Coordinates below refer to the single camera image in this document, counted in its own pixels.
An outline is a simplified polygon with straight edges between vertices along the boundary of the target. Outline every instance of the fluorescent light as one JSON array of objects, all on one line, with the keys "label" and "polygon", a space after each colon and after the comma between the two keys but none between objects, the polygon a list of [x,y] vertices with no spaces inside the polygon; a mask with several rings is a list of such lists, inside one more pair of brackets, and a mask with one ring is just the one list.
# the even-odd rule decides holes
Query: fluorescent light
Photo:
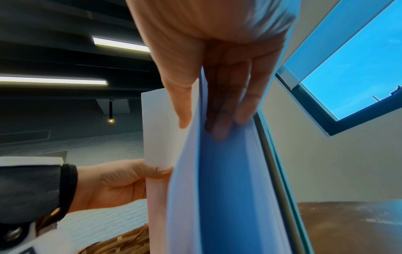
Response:
[{"label": "fluorescent light", "polygon": [[93,42],[95,45],[108,46],[108,47],[114,47],[114,48],[120,48],[120,49],[130,49],[130,50],[143,51],[143,52],[151,52],[147,46],[143,46],[143,45],[121,42],[121,41],[106,40],[106,39],[101,39],[101,38],[96,38],[96,37],[92,37],[92,39],[93,39]]},{"label": "fluorescent light", "polygon": [[69,84],[69,85],[108,85],[106,80],[73,80],[41,77],[2,77],[0,83],[39,83],[39,84]]}]

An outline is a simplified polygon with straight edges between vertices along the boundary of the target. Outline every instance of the hand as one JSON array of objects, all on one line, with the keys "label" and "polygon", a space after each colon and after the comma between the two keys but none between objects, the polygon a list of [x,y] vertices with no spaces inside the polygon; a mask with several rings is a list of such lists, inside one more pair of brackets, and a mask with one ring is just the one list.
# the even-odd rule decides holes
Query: hand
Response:
[{"label": "hand", "polygon": [[206,130],[226,138],[256,112],[278,68],[300,0],[127,0],[185,128],[204,67]]},{"label": "hand", "polygon": [[111,208],[147,197],[145,178],[168,177],[172,167],[154,167],[143,159],[78,167],[78,183],[69,213]]}]

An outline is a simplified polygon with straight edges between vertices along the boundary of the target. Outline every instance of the window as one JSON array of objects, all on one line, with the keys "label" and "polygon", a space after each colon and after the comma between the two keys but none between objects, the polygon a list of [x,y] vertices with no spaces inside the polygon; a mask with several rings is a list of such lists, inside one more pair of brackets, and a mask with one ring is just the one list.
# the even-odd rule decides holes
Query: window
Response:
[{"label": "window", "polygon": [[276,77],[330,134],[402,107],[402,0],[341,0]]}]

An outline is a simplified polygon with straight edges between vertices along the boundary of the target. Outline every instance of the wicker basket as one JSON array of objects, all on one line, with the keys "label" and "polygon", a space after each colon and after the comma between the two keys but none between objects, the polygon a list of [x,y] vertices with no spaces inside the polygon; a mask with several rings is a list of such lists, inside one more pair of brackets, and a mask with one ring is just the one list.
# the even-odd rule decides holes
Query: wicker basket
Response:
[{"label": "wicker basket", "polygon": [[148,254],[149,231],[148,224],[113,237],[109,240],[92,244],[83,248],[79,254]]}]

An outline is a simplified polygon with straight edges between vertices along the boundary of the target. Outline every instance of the dark ceiling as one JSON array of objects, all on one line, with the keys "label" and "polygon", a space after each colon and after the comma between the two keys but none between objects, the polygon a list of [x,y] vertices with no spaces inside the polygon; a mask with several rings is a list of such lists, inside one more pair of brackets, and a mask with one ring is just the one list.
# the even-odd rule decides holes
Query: dark ceiling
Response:
[{"label": "dark ceiling", "polygon": [[149,53],[98,47],[92,36],[144,44],[124,0],[0,1],[0,75],[108,82],[102,88],[1,85],[0,98],[135,98],[162,88]]}]

